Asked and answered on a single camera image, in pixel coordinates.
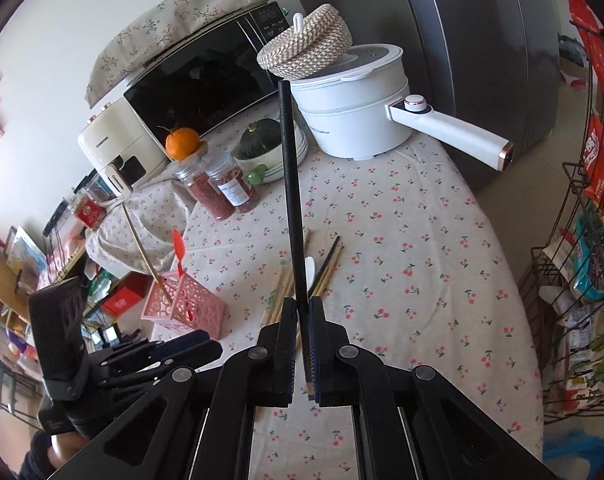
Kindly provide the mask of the left hand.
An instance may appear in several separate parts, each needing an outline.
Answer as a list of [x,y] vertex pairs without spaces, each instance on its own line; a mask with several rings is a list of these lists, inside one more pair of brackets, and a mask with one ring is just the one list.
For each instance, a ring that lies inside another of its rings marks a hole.
[[80,452],[89,440],[77,432],[56,434],[50,437],[47,459],[55,470],[65,465],[76,453]]

